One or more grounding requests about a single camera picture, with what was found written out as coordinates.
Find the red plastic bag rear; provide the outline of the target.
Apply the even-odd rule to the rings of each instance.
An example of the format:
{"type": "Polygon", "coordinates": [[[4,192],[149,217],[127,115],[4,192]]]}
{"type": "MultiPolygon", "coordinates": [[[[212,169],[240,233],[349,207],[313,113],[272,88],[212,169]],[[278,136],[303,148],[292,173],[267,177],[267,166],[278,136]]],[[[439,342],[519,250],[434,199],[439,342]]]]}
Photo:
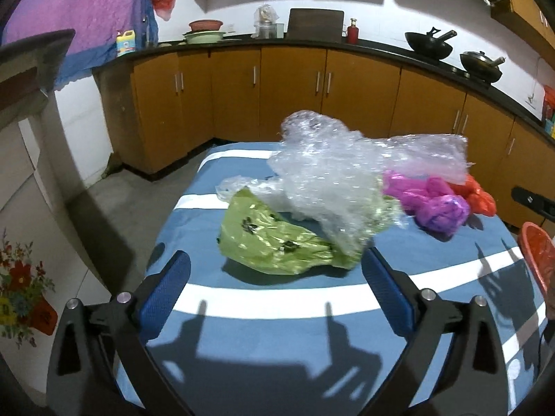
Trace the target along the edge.
{"type": "Polygon", "coordinates": [[[486,217],[493,217],[497,214],[495,199],[481,187],[480,183],[471,174],[467,174],[464,184],[449,182],[449,186],[457,196],[465,199],[471,214],[486,217]]]}

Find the red bag with groceries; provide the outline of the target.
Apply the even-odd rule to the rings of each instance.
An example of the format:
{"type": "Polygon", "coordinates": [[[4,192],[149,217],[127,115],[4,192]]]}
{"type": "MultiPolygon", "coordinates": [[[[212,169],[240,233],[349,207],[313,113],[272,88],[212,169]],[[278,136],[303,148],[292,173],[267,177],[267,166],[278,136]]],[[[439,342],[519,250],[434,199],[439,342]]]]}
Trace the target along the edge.
{"type": "Polygon", "coordinates": [[[544,86],[543,101],[543,123],[544,131],[552,138],[555,137],[555,90],[550,86],[544,86]]]}

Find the pinkish bubble wrap sheet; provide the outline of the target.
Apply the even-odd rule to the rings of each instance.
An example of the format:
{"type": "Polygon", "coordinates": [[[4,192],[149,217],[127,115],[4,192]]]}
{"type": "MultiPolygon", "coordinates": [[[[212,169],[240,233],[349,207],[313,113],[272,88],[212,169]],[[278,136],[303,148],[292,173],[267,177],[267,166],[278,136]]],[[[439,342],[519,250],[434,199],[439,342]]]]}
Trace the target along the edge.
{"type": "Polygon", "coordinates": [[[468,139],[458,134],[407,134],[368,139],[374,165],[410,177],[438,176],[464,184],[469,169],[468,139]]]}

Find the magenta purple plastic bag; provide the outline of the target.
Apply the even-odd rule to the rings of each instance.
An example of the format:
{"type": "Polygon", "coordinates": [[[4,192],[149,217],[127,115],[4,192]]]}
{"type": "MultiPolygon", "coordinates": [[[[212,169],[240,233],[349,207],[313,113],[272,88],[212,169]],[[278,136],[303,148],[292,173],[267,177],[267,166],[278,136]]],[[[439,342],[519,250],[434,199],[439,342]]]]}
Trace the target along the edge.
{"type": "Polygon", "coordinates": [[[406,214],[429,232],[452,236],[469,218],[470,207],[462,196],[438,176],[411,179],[402,174],[384,173],[383,193],[396,198],[406,214]]]}

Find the black wok right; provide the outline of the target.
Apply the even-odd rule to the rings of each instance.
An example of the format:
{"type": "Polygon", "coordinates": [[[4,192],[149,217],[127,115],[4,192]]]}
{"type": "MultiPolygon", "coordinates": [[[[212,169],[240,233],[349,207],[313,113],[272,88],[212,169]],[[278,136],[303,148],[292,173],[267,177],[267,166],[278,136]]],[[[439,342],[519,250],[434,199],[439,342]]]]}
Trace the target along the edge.
{"type": "Polygon", "coordinates": [[[460,60],[464,69],[472,76],[492,84],[501,79],[500,65],[506,61],[506,57],[490,59],[483,51],[467,51],[460,54],[460,60]]]}

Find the black wok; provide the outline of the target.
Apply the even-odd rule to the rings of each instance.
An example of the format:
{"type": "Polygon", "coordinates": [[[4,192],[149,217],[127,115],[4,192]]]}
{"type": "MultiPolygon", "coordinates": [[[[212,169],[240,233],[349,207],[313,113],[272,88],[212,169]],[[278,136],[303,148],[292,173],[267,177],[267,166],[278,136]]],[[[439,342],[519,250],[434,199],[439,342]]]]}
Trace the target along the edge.
{"type": "Polygon", "coordinates": [[[467,51],[460,54],[460,60],[464,69],[472,76],[492,84],[501,79],[500,65],[506,61],[506,57],[490,59],[483,51],[467,51]]]}
{"type": "Polygon", "coordinates": [[[416,32],[405,32],[404,36],[410,48],[423,57],[432,60],[442,60],[448,57],[452,52],[452,45],[448,40],[457,36],[455,30],[450,30],[445,34],[436,37],[439,29],[432,28],[425,34],[416,32]]]}

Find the green plastic bag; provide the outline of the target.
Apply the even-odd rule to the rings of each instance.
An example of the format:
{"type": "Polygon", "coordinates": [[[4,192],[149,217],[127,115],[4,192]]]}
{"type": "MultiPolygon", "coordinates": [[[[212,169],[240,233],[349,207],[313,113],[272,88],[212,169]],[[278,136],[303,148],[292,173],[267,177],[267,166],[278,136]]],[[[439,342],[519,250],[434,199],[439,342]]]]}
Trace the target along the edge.
{"type": "Polygon", "coordinates": [[[220,253],[268,275],[301,275],[319,266],[354,269],[370,239],[403,224],[394,197],[370,192],[357,201],[334,196],[292,211],[323,234],[295,224],[244,187],[229,201],[217,238],[220,253]]]}

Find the wooden upper cabinet right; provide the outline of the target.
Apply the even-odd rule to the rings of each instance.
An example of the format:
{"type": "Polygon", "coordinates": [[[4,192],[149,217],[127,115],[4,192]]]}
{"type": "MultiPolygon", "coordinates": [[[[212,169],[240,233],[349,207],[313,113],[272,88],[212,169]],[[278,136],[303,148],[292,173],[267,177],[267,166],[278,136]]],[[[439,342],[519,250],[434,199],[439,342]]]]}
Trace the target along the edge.
{"type": "Polygon", "coordinates": [[[554,67],[554,30],[534,0],[498,0],[490,12],[554,67]]]}

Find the clear bubble wrap bag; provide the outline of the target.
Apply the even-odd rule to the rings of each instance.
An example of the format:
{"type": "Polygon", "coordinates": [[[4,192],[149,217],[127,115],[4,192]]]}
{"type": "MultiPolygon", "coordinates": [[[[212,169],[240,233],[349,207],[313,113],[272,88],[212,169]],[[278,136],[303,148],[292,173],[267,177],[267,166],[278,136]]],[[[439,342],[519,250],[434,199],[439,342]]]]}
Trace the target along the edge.
{"type": "Polygon", "coordinates": [[[320,224],[340,265],[358,261],[370,238],[403,223],[400,201],[384,194],[379,147],[359,131],[314,111],[281,124],[279,150],[267,164],[274,176],[234,176],[216,187],[228,202],[247,188],[270,208],[320,224]]]}

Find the black wok left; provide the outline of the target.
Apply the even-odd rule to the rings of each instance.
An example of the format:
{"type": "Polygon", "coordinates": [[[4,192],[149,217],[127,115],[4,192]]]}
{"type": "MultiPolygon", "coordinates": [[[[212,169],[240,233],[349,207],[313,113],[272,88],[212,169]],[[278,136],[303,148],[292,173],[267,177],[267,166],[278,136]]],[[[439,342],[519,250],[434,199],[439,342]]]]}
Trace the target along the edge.
{"type": "Polygon", "coordinates": [[[416,32],[405,32],[404,36],[410,48],[423,57],[432,60],[442,60],[448,57],[452,52],[452,45],[448,40],[457,36],[455,30],[450,30],[445,34],[436,37],[439,29],[432,28],[425,34],[416,32]]]}

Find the dark cutting board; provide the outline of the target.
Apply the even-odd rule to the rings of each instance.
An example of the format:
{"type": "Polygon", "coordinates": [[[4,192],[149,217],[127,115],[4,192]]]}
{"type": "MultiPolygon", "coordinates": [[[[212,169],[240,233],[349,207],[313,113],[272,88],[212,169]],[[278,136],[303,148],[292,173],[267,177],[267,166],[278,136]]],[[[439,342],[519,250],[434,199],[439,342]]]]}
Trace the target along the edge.
{"type": "Polygon", "coordinates": [[[341,43],[344,12],[334,9],[290,9],[285,38],[341,43]]]}

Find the yellow detergent jug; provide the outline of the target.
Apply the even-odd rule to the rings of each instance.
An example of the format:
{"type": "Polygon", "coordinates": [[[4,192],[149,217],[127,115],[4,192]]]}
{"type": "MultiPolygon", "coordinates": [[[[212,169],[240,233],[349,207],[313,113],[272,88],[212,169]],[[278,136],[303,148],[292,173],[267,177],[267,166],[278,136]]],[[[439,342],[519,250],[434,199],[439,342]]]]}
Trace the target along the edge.
{"type": "Polygon", "coordinates": [[[136,33],[131,30],[121,31],[116,36],[117,57],[133,53],[136,50],[136,33]]]}

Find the glass jar with bag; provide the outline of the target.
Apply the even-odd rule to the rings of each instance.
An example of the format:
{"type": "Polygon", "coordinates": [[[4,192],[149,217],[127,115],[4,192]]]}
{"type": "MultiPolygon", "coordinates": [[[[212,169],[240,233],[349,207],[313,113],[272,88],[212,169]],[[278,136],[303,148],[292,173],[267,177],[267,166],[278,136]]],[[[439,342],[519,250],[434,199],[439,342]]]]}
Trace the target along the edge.
{"type": "Polygon", "coordinates": [[[279,16],[274,8],[268,4],[258,7],[254,13],[255,40],[279,40],[284,38],[284,25],[279,22],[279,16]]]}

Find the green and red basins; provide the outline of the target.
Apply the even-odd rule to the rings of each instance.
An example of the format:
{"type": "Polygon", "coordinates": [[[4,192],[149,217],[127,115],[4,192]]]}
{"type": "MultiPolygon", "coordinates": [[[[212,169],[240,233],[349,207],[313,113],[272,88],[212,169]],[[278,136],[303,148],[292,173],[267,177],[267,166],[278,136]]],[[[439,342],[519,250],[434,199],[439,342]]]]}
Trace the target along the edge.
{"type": "Polygon", "coordinates": [[[183,35],[187,44],[208,44],[217,43],[224,38],[221,30],[223,21],[206,19],[192,21],[189,24],[190,30],[183,35]]]}

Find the purple blue curtain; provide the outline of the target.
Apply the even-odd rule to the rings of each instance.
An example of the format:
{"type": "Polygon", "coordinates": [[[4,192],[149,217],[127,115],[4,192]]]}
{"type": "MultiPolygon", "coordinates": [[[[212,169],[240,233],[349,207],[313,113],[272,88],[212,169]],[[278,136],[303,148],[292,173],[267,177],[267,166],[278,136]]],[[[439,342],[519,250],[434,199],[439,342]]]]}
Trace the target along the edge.
{"type": "Polygon", "coordinates": [[[65,29],[75,35],[55,80],[57,90],[114,60],[119,35],[134,32],[138,51],[158,41],[151,0],[21,0],[2,30],[1,43],[65,29]]]}

